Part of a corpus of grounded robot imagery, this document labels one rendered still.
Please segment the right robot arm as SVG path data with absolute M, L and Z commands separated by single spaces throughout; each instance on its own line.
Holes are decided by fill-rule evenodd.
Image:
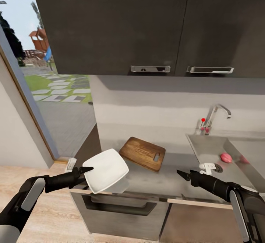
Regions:
M 265 243 L 265 201 L 259 192 L 234 182 L 223 182 L 211 176 L 214 163 L 199 164 L 202 171 L 177 173 L 191 185 L 201 187 L 232 204 L 244 243 Z

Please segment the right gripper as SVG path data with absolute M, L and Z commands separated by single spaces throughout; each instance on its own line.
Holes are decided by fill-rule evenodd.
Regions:
M 191 180 L 191 185 L 194 187 L 201 187 L 210 193 L 215 194 L 214 186 L 217 180 L 217 178 L 206 175 L 204 173 L 200 173 L 195 170 L 190 170 L 190 173 L 185 173 L 183 171 L 177 170 L 177 173 L 182 176 L 185 180 L 188 182 Z

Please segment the cutting board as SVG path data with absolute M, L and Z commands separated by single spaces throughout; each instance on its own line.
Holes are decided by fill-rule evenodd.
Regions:
M 166 149 L 144 140 L 130 137 L 119 154 L 155 172 L 160 170 Z M 156 154 L 160 154 L 157 162 L 154 161 Z

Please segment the vidalia onion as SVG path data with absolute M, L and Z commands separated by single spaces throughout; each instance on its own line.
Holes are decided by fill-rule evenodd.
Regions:
M 227 154 L 227 153 L 221 154 L 220 158 L 224 162 L 230 162 L 230 163 L 232 163 L 232 157 L 229 154 Z

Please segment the bowl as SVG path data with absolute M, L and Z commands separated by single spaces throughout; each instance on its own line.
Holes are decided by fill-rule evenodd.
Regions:
M 84 162 L 83 167 L 94 167 L 93 170 L 84 173 L 94 194 L 111 187 L 129 172 L 127 164 L 115 149 L 95 155 Z

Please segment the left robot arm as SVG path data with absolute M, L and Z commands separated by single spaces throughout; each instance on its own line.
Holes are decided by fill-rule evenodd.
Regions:
M 64 174 L 50 177 L 49 175 L 34 176 L 22 184 L 19 192 L 0 213 L 0 243 L 16 243 L 37 199 L 45 187 L 45 193 L 74 186 L 86 181 L 79 179 L 82 173 L 93 170 L 94 167 L 74 168 L 76 158 L 70 158 Z

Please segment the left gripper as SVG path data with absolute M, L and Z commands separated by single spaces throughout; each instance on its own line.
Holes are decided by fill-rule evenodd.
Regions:
M 86 181 L 86 178 L 79 179 L 82 173 L 88 172 L 93 170 L 94 167 L 77 167 L 73 168 L 72 172 L 64 173 L 58 175 L 58 187 L 57 189 L 60 190 L 65 187 L 69 187 L 72 189 L 74 186 Z

